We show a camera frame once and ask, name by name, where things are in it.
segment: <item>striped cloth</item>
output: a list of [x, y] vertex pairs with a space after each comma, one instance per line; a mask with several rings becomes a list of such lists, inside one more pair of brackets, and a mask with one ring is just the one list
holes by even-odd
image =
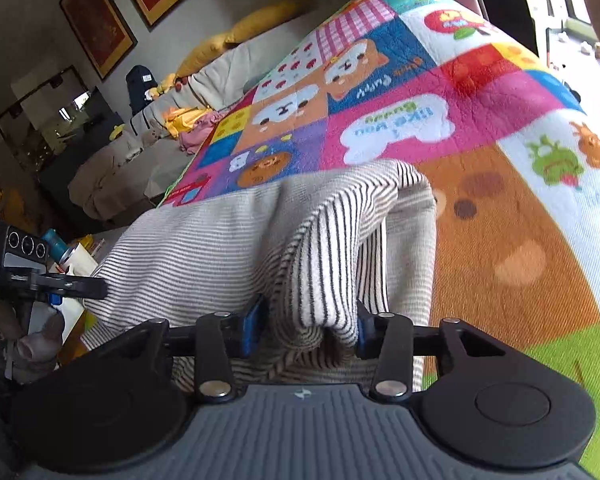
[[[353, 357], [356, 298], [373, 313], [429, 321], [435, 202], [411, 165], [379, 160], [299, 174], [201, 203], [151, 210], [113, 247], [94, 276], [106, 300], [84, 300], [98, 317], [88, 348], [146, 319], [172, 326], [269, 298], [269, 330], [256, 357], [233, 362], [238, 381], [358, 382], [375, 364]], [[325, 339], [325, 330], [334, 337]], [[173, 379], [193, 383], [193, 358]], [[414, 387], [422, 379], [415, 364]]]
[[363, 0], [338, 14], [316, 31], [322, 62], [329, 62], [351, 43], [393, 18], [394, 12], [381, 0]]

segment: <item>yellow cushion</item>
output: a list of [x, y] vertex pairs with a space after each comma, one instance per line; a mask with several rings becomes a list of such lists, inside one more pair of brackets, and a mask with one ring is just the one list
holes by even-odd
[[176, 76], [184, 77], [195, 74], [198, 70], [222, 56], [227, 50], [226, 32], [207, 38], [184, 59], [176, 72]]
[[229, 31], [227, 43], [244, 43], [282, 23], [300, 16], [309, 9], [309, 0], [283, 0], [263, 7], [241, 19]]

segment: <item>camera lens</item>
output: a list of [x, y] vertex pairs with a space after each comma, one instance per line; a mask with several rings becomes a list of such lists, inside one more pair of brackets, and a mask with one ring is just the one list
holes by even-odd
[[11, 234], [9, 235], [9, 247], [11, 249], [15, 249], [19, 245], [20, 245], [20, 237], [18, 236], [18, 233], [16, 231], [12, 231]]
[[33, 252], [33, 240], [30, 236], [22, 239], [22, 252], [29, 256]]

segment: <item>yellow cloth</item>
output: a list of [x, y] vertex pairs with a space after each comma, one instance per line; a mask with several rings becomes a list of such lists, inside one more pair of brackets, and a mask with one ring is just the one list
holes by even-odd
[[171, 108], [164, 115], [164, 127], [177, 139], [181, 133], [191, 131], [196, 121], [210, 111], [211, 108]]
[[91, 247], [93, 245], [93, 235], [85, 235], [82, 238], [80, 238], [78, 241], [85, 249], [90, 251]]
[[226, 32], [223, 32], [222, 34], [211, 36], [200, 43], [180, 64], [176, 76], [180, 78], [195, 74], [201, 68], [222, 56], [228, 50], [225, 39]]
[[309, 0], [282, 0], [245, 16], [229, 31], [227, 43], [244, 43], [307, 12]]
[[119, 124], [118, 126], [113, 128], [113, 131], [109, 134], [109, 140], [116, 140], [122, 134], [122, 131], [124, 129], [125, 129], [124, 124]]
[[160, 94], [164, 94], [165, 92], [168, 92], [169, 90], [171, 90], [175, 85], [176, 85], [176, 75], [169, 74], [158, 85], [158, 87], [157, 87], [158, 92], [160, 92]]

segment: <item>pink square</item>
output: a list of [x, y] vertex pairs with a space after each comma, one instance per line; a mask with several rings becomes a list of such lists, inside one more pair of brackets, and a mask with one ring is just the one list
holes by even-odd
[[320, 168], [376, 158], [410, 163], [493, 144], [560, 102], [523, 72], [501, 76], [471, 97], [439, 68], [328, 118]]
[[383, 23], [395, 12], [382, 0], [354, 0], [340, 14], [316, 30], [322, 62], [329, 62], [349, 45]]

